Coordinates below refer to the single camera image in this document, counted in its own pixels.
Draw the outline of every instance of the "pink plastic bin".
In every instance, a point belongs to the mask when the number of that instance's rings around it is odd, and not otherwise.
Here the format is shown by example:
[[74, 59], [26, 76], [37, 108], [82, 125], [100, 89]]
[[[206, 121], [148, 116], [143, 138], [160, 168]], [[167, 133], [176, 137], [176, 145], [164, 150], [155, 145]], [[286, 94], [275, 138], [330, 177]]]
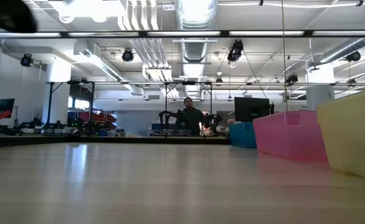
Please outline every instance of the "pink plastic bin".
[[298, 161], [327, 162], [316, 111], [289, 111], [254, 120], [257, 151]]

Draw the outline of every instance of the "dark jacket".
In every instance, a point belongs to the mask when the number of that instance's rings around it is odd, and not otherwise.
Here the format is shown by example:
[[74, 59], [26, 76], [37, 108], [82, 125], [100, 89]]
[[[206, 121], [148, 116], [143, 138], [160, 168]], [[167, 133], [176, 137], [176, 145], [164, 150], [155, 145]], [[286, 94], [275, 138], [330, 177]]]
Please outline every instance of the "dark jacket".
[[183, 120], [186, 125], [184, 129], [191, 130], [192, 135], [200, 135], [201, 129], [199, 128], [199, 122], [204, 124], [205, 116], [202, 111], [196, 108], [185, 108], [182, 113]]

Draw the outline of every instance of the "yellow plastic bin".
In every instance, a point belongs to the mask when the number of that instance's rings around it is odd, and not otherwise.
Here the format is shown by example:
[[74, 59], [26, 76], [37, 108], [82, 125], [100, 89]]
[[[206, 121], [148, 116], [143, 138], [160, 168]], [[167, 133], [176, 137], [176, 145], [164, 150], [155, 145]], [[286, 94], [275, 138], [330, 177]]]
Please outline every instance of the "yellow plastic bin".
[[317, 117], [331, 167], [365, 177], [365, 92], [319, 105]]

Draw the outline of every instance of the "ceiling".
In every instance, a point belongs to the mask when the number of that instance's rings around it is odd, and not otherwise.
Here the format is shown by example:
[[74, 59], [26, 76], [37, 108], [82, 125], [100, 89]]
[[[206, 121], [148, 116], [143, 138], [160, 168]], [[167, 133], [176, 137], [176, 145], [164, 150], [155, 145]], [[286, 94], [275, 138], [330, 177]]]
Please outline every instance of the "ceiling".
[[[231, 3], [242, 1], [223, 0], [219, 3]], [[358, 1], [299, 1], [291, 0], [284, 1], [284, 4], [296, 5], [326, 5], [335, 2], [336, 4], [356, 3]], [[63, 24], [58, 20], [57, 11], [51, 9], [51, 5], [45, 1], [36, 1], [35, 5], [31, 1], [26, 1], [34, 11], [34, 15], [39, 21], [40, 31], [53, 30], [69, 30], [69, 31], [91, 31], [91, 30], [119, 30], [117, 17], [111, 17], [104, 23], [94, 22], [91, 18], [76, 18], [70, 24]], [[173, 1], [157, 1], [162, 6], [173, 5]], [[175, 11], [158, 10], [159, 28], [163, 30], [176, 29]], [[336, 7], [328, 9], [302, 9], [302, 8], [285, 8], [284, 9], [285, 29], [365, 29], [365, 5], [361, 7]], [[275, 6], [218, 6], [216, 17], [216, 29], [218, 30], [272, 30], [283, 29], [282, 24], [282, 9]], [[299, 59], [310, 53], [324, 53], [335, 46], [342, 44], [347, 39], [345, 38], [294, 38], [285, 39], [285, 48], [283, 47], [284, 40], [279, 38], [246, 38], [242, 39], [244, 43], [244, 51], [247, 58], [243, 55], [238, 62], [236, 68], [229, 68], [227, 59], [224, 59], [225, 53], [234, 43], [234, 39], [218, 39], [217, 43], [211, 43], [207, 61], [210, 65], [206, 65], [205, 74], [210, 81], [217, 78], [216, 72], [222, 72], [224, 82], [231, 80], [232, 82], [247, 82], [255, 81], [253, 72], [257, 80], [260, 82], [275, 82], [275, 76], [281, 74], [285, 67], [289, 67], [295, 63], [295, 59]], [[9, 45], [22, 45], [26, 47], [52, 47], [64, 55], [73, 58], [74, 43], [77, 40], [73, 39], [57, 39], [57, 40], [13, 40], [9, 41]], [[126, 39], [90, 39], [91, 42], [98, 44], [102, 49], [102, 57], [112, 63], [119, 71], [124, 72], [126, 76], [135, 75], [134, 80], [145, 81], [140, 75], [142, 71], [142, 62], [139, 57], [135, 57], [132, 62], [123, 62], [121, 55], [126, 47], [131, 47]], [[163, 39], [163, 46], [166, 52], [168, 62], [173, 68], [173, 78], [179, 78], [181, 74], [181, 61], [179, 56], [178, 44], [172, 43], [172, 39]], [[365, 47], [359, 50], [362, 55], [361, 60], [365, 60]], [[106, 75], [96, 66], [80, 63], [82, 67], [90, 71], [90, 73], [76, 72], [76, 76], [86, 76], [93, 80], [106, 80]], [[351, 69], [347, 62], [337, 61], [333, 63], [336, 81], [347, 79], [348, 77], [364, 73], [365, 61], [359, 63]], [[295, 71], [298, 74], [299, 80], [305, 80], [305, 69]], [[123, 89], [108, 86], [112, 89]]]

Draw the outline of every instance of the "wooden floor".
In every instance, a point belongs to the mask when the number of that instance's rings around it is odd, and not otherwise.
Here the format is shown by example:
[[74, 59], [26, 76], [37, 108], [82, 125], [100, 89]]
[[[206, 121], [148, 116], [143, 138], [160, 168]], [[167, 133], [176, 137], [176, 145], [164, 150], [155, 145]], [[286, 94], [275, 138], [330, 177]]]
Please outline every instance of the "wooden floor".
[[0, 148], [0, 223], [365, 223], [365, 179], [229, 146]]

